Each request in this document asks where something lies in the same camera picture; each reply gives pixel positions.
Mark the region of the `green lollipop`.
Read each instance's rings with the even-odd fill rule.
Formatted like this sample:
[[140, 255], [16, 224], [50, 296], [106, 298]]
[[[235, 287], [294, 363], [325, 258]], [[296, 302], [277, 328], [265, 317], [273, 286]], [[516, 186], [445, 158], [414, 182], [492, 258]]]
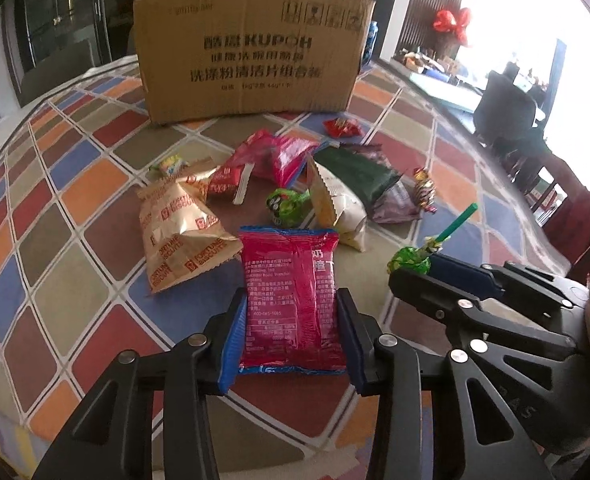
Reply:
[[389, 275], [395, 271], [403, 269], [410, 270], [418, 274], [427, 275], [432, 263], [430, 257], [440, 252], [442, 245], [451, 235], [458, 230], [476, 211], [478, 203], [471, 203], [462, 214], [459, 214], [448, 226], [446, 226], [438, 235], [428, 236], [424, 239], [424, 244], [420, 247], [404, 246], [401, 247], [387, 263], [387, 272]]

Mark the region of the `pink red snack packet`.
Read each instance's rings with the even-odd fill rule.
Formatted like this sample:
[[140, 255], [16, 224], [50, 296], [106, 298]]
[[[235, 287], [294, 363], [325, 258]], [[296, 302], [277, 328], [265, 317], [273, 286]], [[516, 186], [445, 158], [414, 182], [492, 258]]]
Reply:
[[329, 229], [243, 226], [247, 292], [244, 374], [338, 375], [346, 367], [338, 335], [334, 251]]

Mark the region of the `colourful wrapped candy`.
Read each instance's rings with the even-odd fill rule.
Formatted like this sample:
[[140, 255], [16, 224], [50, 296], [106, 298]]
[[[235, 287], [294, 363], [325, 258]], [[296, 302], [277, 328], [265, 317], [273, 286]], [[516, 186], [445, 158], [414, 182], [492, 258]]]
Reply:
[[413, 193], [414, 204], [430, 214], [436, 212], [435, 201], [435, 183], [430, 177], [426, 168], [416, 168], [413, 173]]

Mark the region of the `purple snack bag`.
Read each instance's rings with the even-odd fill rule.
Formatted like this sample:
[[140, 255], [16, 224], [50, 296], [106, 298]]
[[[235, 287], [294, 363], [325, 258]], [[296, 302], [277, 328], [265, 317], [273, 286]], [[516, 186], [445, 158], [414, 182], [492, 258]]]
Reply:
[[[344, 144], [345, 150], [356, 153], [365, 158], [371, 159], [389, 169], [392, 165], [383, 152], [380, 144]], [[391, 188], [380, 196], [368, 211], [368, 218], [378, 224], [398, 224], [410, 222], [421, 218], [421, 211], [414, 203], [404, 186], [402, 179], [399, 179]]]

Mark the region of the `cream gold snack bag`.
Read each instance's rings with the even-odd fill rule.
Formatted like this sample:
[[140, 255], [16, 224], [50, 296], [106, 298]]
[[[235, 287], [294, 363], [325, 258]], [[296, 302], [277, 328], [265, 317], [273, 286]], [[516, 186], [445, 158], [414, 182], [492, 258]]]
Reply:
[[366, 252], [368, 214], [360, 198], [312, 156], [307, 157], [307, 185], [318, 226], [336, 231], [340, 244]]

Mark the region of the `dark chair right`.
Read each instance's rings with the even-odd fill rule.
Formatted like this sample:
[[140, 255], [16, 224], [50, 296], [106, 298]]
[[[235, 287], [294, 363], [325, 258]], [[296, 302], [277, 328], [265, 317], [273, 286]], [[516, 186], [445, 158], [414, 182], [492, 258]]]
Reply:
[[474, 110], [474, 135], [485, 144], [517, 140], [534, 125], [536, 101], [511, 79], [492, 70], [479, 104]]

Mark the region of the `dark green snack bag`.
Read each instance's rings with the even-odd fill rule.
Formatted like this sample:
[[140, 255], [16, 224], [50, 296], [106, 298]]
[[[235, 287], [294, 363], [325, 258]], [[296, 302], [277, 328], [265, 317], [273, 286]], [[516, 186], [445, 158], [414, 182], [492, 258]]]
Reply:
[[338, 177], [372, 214], [376, 202], [401, 178], [395, 168], [389, 168], [373, 159], [328, 146], [313, 155], [313, 159]]

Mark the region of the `green round candy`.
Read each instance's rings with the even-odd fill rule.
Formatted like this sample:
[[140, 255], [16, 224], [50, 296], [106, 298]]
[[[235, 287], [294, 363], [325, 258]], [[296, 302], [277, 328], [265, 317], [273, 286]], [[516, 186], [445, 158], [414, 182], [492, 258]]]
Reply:
[[272, 222], [282, 229], [297, 229], [311, 209], [310, 193], [277, 188], [266, 200]]

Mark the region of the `gold fortune biscuits bag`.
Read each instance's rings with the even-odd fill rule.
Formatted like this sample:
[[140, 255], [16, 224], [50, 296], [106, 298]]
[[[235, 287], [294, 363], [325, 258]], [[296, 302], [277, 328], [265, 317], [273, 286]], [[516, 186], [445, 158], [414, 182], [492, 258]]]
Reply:
[[138, 190], [147, 279], [154, 294], [214, 270], [242, 251], [242, 242], [206, 205], [217, 169], [207, 157]]

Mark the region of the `pink snack bag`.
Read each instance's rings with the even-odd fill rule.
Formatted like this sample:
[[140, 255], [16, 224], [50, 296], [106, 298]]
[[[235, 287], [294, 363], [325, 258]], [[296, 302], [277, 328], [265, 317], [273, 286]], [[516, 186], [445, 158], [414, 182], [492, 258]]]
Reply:
[[229, 164], [252, 164], [252, 174], [257, 178], [269, 180], [278, 188], [291, 188], [304, 170], [308, 154], [319, 147], [319, 142], [310, 139], [258, 130], [240, 144]]

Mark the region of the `blue pepsi can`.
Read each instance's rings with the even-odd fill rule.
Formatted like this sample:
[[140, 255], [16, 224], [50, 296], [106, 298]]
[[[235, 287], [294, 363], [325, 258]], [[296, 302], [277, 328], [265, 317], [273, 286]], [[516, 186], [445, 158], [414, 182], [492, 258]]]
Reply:
[[378, 24], [376, 21], [372, 21], [368, 25], [368, 36], [366, 36], [364, 50], [361, 56], [361, 65], [365, 66], [369, 62], [371, 62], [372, 57], [374, 55], [374, 48], [377, 40], [378, 35]]

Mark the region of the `red bow decoration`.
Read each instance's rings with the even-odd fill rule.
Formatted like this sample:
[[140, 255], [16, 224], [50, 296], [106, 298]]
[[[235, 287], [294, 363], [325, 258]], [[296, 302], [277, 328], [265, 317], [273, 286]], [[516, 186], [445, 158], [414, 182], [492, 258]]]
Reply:
[[450, 34], [460, 46], [466, 47], [468, 45], [467, 27], [471, 18], [472, 14], [470, 14], [469, 8], [463, 8], [458, 13], [441, 9], [435, 15], [432, 29], [442, 34]]

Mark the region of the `small red snack packet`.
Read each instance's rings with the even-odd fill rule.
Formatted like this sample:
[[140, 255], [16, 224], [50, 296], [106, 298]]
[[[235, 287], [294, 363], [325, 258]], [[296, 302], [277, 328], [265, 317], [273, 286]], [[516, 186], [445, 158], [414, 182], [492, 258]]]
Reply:
[[238, 166], [221, 166], [212, 176], [208, 197], [226, 198], [233, 205], [244, 203], [252, 170], [255, 165], [246, 162]]

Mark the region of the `yellow green candy packet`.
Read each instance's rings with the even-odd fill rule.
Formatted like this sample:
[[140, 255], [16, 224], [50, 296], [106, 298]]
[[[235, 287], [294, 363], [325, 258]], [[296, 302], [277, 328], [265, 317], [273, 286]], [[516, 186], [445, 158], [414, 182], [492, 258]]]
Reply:
[[161, 177], [171, 177], [185, 166], [184, 159], [179, 155], [170, 155], [157, 164], [150, 166], [150, 171]]

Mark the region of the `brown cardboard box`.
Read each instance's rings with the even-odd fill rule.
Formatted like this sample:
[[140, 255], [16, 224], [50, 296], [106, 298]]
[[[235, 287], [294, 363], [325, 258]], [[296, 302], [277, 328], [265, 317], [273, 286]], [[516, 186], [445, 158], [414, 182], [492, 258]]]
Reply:
[[134, 0], [150, 120], [342, 112], [374, 0]]

